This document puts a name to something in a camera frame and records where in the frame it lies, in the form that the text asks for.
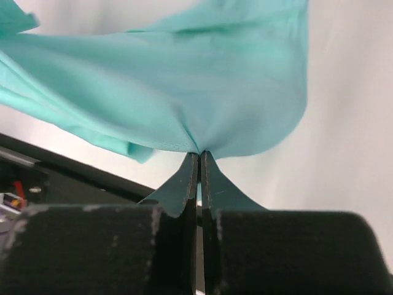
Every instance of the white backdrop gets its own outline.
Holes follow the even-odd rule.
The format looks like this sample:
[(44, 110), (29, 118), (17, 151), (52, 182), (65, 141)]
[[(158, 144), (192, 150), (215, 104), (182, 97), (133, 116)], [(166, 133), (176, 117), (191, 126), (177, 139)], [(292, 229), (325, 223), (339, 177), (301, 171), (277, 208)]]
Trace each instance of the white backdrop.
[[(17, 0), (44, 34), (124, 31), (197, 0)], [(310, 0), (309, 104), (278, 147), (219, 165), (268, 208), (355, 211), (373, 226), (393, 271), (393, 1)], [(182, 161), (144, 165), (0, 106), (0, 132), (157, 188)]]

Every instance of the cloth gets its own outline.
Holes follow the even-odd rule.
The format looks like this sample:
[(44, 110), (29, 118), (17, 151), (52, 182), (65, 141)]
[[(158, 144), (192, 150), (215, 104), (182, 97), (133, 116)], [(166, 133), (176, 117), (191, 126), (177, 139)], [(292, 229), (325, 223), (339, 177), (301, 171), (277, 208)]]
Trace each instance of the cloth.
[(125, 33), (40, 36), (3, 0), (0, 103), (140, 162), (257, 154), (306, 108), (307, 20), (307, 0), (205, 0)]

